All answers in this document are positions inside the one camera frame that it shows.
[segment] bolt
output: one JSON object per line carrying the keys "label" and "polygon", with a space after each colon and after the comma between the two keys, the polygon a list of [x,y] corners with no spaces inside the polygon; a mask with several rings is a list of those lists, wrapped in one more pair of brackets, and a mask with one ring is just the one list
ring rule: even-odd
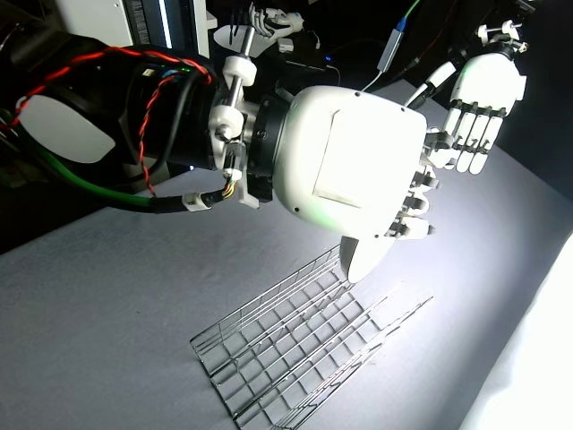
{"label": "bolt", "polygon": [[217,127],[217,130],[215,130],[215,136],[222,142],[229,142],[231,140],[231,137],[233,137],[231,134],[232,134],[231,127],[229,127],[228,125],[222,124],[219,127]]}

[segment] wire mesh tray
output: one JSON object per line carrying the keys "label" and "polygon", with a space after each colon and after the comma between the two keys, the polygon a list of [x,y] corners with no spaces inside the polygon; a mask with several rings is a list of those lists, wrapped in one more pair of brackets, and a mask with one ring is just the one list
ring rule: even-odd
{"label": "wire mesh tray", "polygon": [[338,247],[191,339],[242,429],[296,429],[428,300],[393,321],[373,317],[338,267]]}

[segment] metal wire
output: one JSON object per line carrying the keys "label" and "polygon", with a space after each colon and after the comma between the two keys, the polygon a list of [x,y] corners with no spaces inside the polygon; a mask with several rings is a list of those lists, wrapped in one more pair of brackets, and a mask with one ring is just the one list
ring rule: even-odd
{"label": "metal wire", "polygon": [[328,251],[195,336],[192,347],[238,428],[296,429],[419,307],[380,326]]}

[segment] metal frame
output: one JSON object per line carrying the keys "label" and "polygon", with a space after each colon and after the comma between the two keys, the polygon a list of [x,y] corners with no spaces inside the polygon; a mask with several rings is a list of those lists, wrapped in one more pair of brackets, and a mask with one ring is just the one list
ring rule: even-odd
{"label": "metal frame", "polygon": [[296,429],[428,300],[378,324],[338,267],[338,247],[191,339],[242,429]]}

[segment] metal grid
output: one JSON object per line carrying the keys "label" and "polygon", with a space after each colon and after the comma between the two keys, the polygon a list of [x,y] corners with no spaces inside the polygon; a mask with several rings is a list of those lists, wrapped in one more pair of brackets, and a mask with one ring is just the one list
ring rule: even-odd
{"label": "metal grid", "polygon": [[239,428],[298,428],[412,311],[380,327],[351,294],[334,248],[195,336]]}

